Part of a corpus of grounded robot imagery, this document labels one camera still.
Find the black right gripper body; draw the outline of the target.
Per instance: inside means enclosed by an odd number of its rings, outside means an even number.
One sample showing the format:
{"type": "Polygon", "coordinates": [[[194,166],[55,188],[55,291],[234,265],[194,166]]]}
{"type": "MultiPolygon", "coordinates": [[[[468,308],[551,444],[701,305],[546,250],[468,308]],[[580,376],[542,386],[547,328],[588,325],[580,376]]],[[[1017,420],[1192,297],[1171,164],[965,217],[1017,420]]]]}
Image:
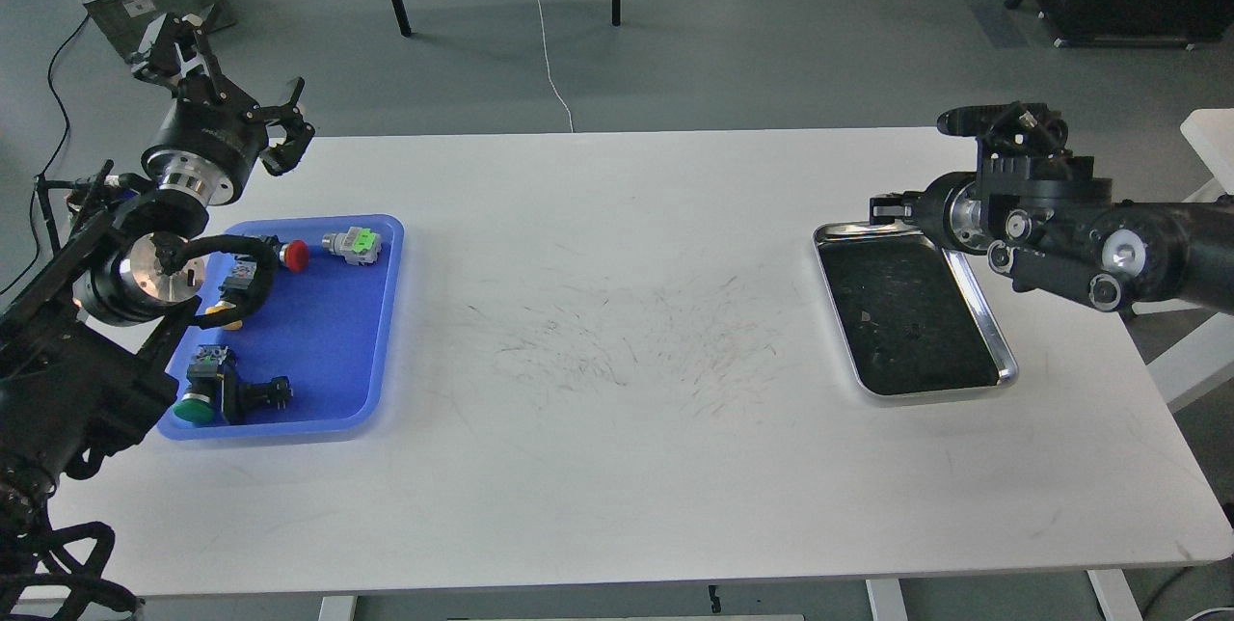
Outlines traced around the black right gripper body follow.
{"type": "Polygon", "coordinates": [[[979,198],[971,172],[930,181],[916,202],[916,223],[935,246],[979,256],[979,198]]]}

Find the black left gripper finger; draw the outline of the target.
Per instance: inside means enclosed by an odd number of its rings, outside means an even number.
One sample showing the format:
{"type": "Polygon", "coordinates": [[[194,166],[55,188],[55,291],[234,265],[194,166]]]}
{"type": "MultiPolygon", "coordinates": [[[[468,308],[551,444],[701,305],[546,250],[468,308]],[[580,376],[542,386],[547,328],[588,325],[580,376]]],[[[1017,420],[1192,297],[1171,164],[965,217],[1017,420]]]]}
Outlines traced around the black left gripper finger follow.
{"type": "Polygon", "coordinates": [[[267,130],[279,130],[281,136],[269,136],[268,147],[262,149],[259,158],[269,177],[285,177],[294,170],[312,142],[316,128],[304,115],[304,96],[306,81],[304,77],[294,77],[289,81],[288,99],[281,104],[255,106],[255,123],[267,130]]]}
{"type": "Polygon", "coordinates": [[[131,77],[167,89],[176,102],[220,106],[232,91],[211,49],[204,19],[160,14],[147,25],[131,54],[131,77]]]}

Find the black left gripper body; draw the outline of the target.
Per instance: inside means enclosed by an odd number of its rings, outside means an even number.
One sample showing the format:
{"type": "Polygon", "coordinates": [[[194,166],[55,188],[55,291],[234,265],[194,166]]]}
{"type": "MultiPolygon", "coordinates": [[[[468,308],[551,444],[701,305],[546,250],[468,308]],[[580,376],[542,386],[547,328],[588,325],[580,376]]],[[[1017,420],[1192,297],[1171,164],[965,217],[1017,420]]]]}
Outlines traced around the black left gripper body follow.
{"type": "Polygon", "coordinates": [[[141,167],[162,189],[189,191],[204,206],[226,206],[243,195],[264,148],[255,102],[174,99],[141,167]]]}

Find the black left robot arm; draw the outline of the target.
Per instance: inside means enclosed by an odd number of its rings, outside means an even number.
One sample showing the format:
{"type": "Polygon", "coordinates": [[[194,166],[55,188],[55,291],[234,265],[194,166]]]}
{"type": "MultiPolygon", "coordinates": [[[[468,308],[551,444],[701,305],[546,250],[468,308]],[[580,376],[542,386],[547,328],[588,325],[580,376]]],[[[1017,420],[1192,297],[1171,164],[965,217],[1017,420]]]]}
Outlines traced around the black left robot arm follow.
{"type": "Polygon", "coordinates": [[[207,37],[217,12],[162,14],[131,56],[139,81],[172,107],[139,173],[106,160],[79,180],[36,177],[51,258],[2,312],[2,617],[32,586],[59,586],[57,620],[109,607],[128,620],[142,599],[104,577],[114,528],[56,528],[48,502],[62,477],[88,480],[164,414],[241,420],[283,407],[288,378],[241,380],[234,356],[204,348],[185,395],[168,364],[190,328],[234,327],[268,300],[279,269],[301,272],[301,240],[204,235],[211,206],[237,201],[255,164],[291,172],[313,138],[304,79],[260,104],[233,84],[207,37]]]}

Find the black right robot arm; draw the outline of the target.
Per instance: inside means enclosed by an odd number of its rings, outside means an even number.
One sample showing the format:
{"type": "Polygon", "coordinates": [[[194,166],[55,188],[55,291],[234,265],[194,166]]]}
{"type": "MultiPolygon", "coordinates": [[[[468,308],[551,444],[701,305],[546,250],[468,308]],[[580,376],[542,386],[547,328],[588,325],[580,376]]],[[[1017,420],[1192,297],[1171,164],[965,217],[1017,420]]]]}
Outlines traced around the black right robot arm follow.
{"type": "Polygon", "coordinates": [[[905,223],[940,248],[983,256],[1019,293],[1041,290],[1102,312],[1182,301],[1232,314],[1230,199],[1117,201],[1044,102],[951,107],[937,128],[976,142],[975,169],[938,177],[926,190],[872,196],[870,223],[905,223]]]}

